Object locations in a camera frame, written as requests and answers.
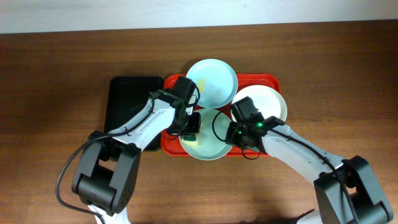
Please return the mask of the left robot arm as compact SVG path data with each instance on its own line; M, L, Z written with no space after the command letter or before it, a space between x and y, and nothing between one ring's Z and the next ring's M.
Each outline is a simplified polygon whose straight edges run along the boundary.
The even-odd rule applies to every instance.
M108 133L93 132L77 149L72 191L98 223L129 223L126 207L143 150L164 130L183 134L199 98L195 90L157 90L129 121Z

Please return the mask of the light blue plate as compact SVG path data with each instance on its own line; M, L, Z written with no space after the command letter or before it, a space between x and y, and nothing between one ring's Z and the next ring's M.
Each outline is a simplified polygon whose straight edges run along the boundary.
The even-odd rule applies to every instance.
M232 101L238 91L236 72L218 59L209 58L195 63L186 77L198 87L198 106L202 108L222 108Z

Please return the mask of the red plastic tray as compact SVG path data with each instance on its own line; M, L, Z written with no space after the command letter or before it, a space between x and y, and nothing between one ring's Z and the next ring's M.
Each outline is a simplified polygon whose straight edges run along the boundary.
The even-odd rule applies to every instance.
M165 79L164 88L172 88L175 85L178 77L185 77L184 73L176 73ZM264 85L273 88L277 92L281 93L279 80L268 73L238 73L238 91L242 90L251 85ZM164 137L161 137L161 148L169 154L175 157L190 157L190 155L183 149L180 140L171 140L171 135L168 135L166 131L162 131Z

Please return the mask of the green and yellow sponge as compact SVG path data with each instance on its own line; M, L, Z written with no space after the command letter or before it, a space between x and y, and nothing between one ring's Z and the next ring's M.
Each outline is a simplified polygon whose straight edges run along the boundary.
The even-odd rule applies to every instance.
M191 147L197 147L200 144L198 133L182 136L180 140L183 144Z

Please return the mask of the light green plate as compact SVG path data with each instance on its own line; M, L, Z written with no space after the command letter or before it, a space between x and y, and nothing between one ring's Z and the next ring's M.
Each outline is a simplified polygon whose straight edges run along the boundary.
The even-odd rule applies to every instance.
M201 126L199 132L200 144L197 147L191 147L183 144L179 138L183 149L190 156L204 161L211 161L224 157L232 149L232 146L220 141L214 135L213 128L215 128L216 134L221 139L225 139L231 119L224 113L221 113L216 118L215 124L213 124L214 117L218 114L218 110L199 109L197 112L201 114Z

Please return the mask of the black plastic tray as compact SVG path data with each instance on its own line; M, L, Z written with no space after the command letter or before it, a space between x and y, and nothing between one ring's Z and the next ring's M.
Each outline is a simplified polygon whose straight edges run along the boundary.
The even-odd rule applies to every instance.
M110 81L104 132L133 118L147 103L149 92L163 89L160 77L115 77Z

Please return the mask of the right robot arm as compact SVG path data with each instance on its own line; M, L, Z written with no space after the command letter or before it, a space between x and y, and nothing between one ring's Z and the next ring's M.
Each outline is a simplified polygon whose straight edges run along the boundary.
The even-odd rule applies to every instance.
M344 159L296 134L281 119L230 123L226 140L242 150L255 147L284 162L311 183L318 209L296 223L389 223L394 214L368 161Z

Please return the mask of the white plate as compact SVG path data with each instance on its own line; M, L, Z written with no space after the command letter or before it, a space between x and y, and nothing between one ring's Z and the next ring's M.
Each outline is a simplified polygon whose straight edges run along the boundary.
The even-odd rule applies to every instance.
M264 119L275 116L286 121L287 104L278 91L264 85L247 86L237 92L231 103L236 103L247 96L252 99L255 108L261 112Z

